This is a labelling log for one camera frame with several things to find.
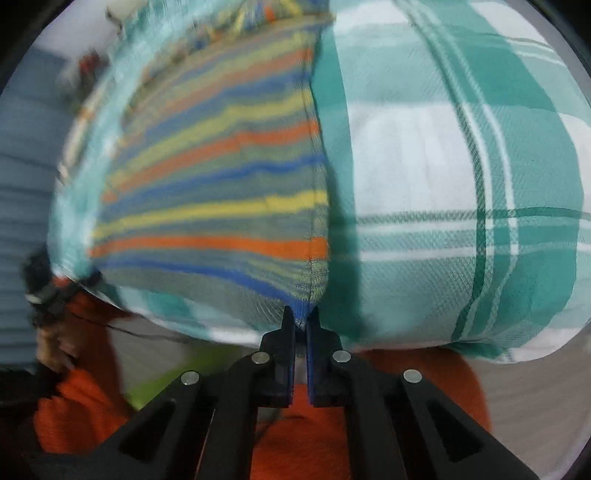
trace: hand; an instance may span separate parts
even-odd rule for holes
[[[37,360],[54,372],[61,373],[66,369],[70,359],[60,349],[59,333],[61,324],[37,329]]]
[[[37,359],[54,372],[72,369],[68,355],[80,356],[86,342],[87,333],[80,319],[66,313],[61,322],[37,330]]]

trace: multicolored striped cloth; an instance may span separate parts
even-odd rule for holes
[[[226,3],[150,0],[126,24],[105,77],[113,87],[56,196],[56,272],[89,268],[111,148],[147,52]],[[311,79],[330,199],[322,323],[350,348],[449,344],[501,362],[564,345],[591,317],[591,108],[563,58],[501,0],[331,0],[330,10]],[[256,345],[281,319],[278,307],[253,324],[163,291],[105,293],[221,342]]]
[[[319,5],[246,0],[147,67],[93,234],[108,283],[252,324],[285,304],[306,319],[328,257],[310,91],[314,47],[331,21]]]

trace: black cable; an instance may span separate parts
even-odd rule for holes
[[[169,342],[174,342],[174,343],[183,343],[185,345],[188,345],[190,343],[193,343],[193,339],[187,338],[174,338],[174,337],[170,337],[168,335],[150,335],[148,333],[135,333],[135,332],[130,332],[129,330],[125,330],[123,328],[119,328],[119,327],[115,327],[113,325],[105,325],[103,323],[99,323],[99,322],[95,322],[94,320],[90,320],[87,319],[85,317],[82,317],[80,315],[77,315],[73,312],[68,312],[70,313],[70,315],[72,315],[73,317],[76,317],[77,319],[80,320],[85,320],[89,323],[93,323],[94,325],[98,325],[100,327],[106,327],[106,328],[110,328],[111,330],[115,330],[116,332],[121,332],[121,333],[127,333],[127,335],[131,335],[133,337],[137,337],[137,338],[144,338],[147,340],[167,340]]]

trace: metal screw head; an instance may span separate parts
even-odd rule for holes
[[[251,357],[252,361],[257,365],[266,364],[270,359],[270,355],[267,352],[255,352]]]
[[[333,353],[333,360],[338,364],[345,364],[351,360],[351,354],[347,350],[337,350]]]
[[[414,369],[406,370],[402,376],[408,383],[419,383],[423,379],[421,372]]]
[[[183,385],[194,385],[199,381],[199,374],[193,370],[189,370],[181,375],[181,382]]]

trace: gray wall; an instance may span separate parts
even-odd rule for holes
[[[31,48],[0,96],[0,367],[34,362],[19,268],[46,240],[56,165],[73,120],[55,87],[64,64]]]

